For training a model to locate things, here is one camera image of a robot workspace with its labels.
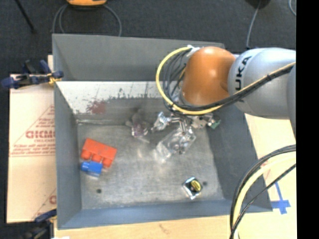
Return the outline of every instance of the yellow cable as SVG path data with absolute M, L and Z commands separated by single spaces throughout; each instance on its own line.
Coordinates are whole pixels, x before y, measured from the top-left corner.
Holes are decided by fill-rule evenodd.
M 173 103 L 172 100 L 170 100 L 164 93 L 163 89 L 161 88 L 161 85 L 160 85 L 160 72 L 164 66 L 164 64 L 174 55 L 176 55 L 177 53 L 179 52 L 182 52 L 182 51 L 186 51 L 186 50 L 189 50 L 191 49 L 191 47 L 183 47 L 183 48 L 179 48 L 173 52 L 171 52 L 170 54 L 168 54 L 162 61 L 161 63 L 159 64 L 159 67 L 157 69 L 157 72 L 156 72 L 156 77 L 155 77 L 155 82 L 156 82 L 156 85 L 157 85 L 157 88 L 159 90 L 159 93 L 160 95 L 163 97 L 163 99 L 170 105 L 172 106 L 172 108 L 174 108 L 175 110 L 181 112 L 181 113 L 184 113 L 184 114 L 187 114 L 187 115 L 203 115 L 203 114 L 206 114 L 206 113 L 211 113 L 219 108 L 221 108 L 223 105 L 219 105 L 219 106 L 216 106 L 216 107 L 211 107 L 211 108 L 208 108 L 208 109 L 204 109 L 204 110 L 201 110 L 201 111 L 188 111 L 186 109 L 183 109 L 181 107 L 179 107 L 177 104 Z M 262 77 L 261 79 L 253 82 L 252 84 L 246 86 L 245 88 L 242 88 L 240 91 L 236 92 L 237 93 L 241 93 L 241 92 L 244 92 L 247 88 L 249 88 L 251 85 L 255 84 L 255 83 L 258 83 L 260 81 L 263 81 L 265 78 L 268 78 L 274 74 L 276 74 L 278 71 L 281 71 L 281 70 L 284 70 L 284 69 L 287 69 L 291 66 L 295 65 L 295 62 L 293 63 L 290 63 L 286 66 L 283 66 L 279 69 L 277 69 L 276 71 L 270 73 L 269 75 L 266 75 L 264 77 Z
M 235 224 L 239 214 L 240 214 L 240 209 L 241 209 L 241 205 L 244 201 L 244 198 L 246 196 L 247 191 L 250 189 L 250 187 L 255 183 L 255 181 L 267 170 L 269 170 L 271 167 L 275 166 L 275 165 L 279 165 L 282 164 L 285 161 L 291 161 L 294 160 L 296 161 L 296 156 L 294 157 L 284 157 L 284 158 L 280 158 L 276 161 L 273 161 L 271 163 L 268 163 L 267 165 L 261 167 L 258 171 L 256 171 L 246 182 L 246 184 L 244 185 L 244 187 L 242 188 L 242 190 L 240 191 L 238 198 L 236 200 L 236 205 L 234 208 L 234 218 L 232 220 L 232 226 Z M 235 231 L 234 234 L 234 238 L 238 239 L 238 232 L 237 230 Z

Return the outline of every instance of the black floor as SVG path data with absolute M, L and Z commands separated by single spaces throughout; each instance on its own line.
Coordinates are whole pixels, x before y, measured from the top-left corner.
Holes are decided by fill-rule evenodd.
M 246 50 L 247 33 L 260 0 L 111 0 L 121 19 L 122 36 L 215 41 L 234 53 Z M 0 0 L 0 79 L 34 65 L 51 53 L 52 23 L 65 0 L 20 0 L 35 26 L 31 33 L 14 0 Z M 291 0 L 296 10 L 297 0 Z M 118 24 L 104 8 L 67 8 L 62 18 L 67 33 L 117 35 Z M 55 32 L 60 32 L 57 25 Z M 296 16 L 289 0 L 262 0 L 249 46 L 296 49 Z M 8 92 L 0 90 L 0 239 L 14 239 L 30 224 L 5 224 L 8 152 Z

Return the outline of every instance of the clamp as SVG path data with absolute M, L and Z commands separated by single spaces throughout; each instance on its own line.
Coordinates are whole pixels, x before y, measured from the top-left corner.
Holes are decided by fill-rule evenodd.
M 57 215 L 56 209 L 46 212 L 35 218 L 36 227 L 24 233 L 23 239 L 51 239 L 54 237 L 52 218 Z
M 62 71 L 52 72 L 44 60 L 40 61 L 40 68 L 41 71 L 37 72 L 30 61 L 26 60 L 22 67 L 22 74 L 17 75 L 15 78 L 7 77 L 2 79 L 1 85 L 6 89 L 18 89 L 41 83 L 49 83 L 49 85 L 53 86 L 54 82 L 60 81 L 64 76 Z

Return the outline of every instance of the gray bin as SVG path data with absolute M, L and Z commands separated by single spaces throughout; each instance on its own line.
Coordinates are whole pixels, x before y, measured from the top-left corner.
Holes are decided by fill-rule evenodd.
M 82 228 L 226 215 L 235 187 L 256 159 L 244 114 L 235 106 L 216 112 L 221 124 L 196 130 L 196 141 L 183 155 L 158 162 L 153 150 L 173 130 L 131 136 L 126 122 L 139 109 L 152 123 L 163 100 L 155 71 L 171 51 L 192 44 L 182 40 L 94 35 L 53 35 L 54 69 L 65 77 L 55 85 L 58 228 Z M 80 171 L 85 139 L 115 147 L 112 166 L 99 178 Z M 195 176 L 204 184 L 190 200 L 183 182 Z M 265 187 L 260 179 L 247 201 Z M 250 208 L 269 211 L 267 193 Z

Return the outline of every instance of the orange lego block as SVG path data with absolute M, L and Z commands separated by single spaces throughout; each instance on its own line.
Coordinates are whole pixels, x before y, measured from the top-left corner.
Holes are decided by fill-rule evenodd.
M 102 162 L 104 167 L 110 167 L 117 149 L 100 143 L 98 141 L 86 138 L 82 148 L 81 158 L 84 160 L 91 159 L 95 162 Z

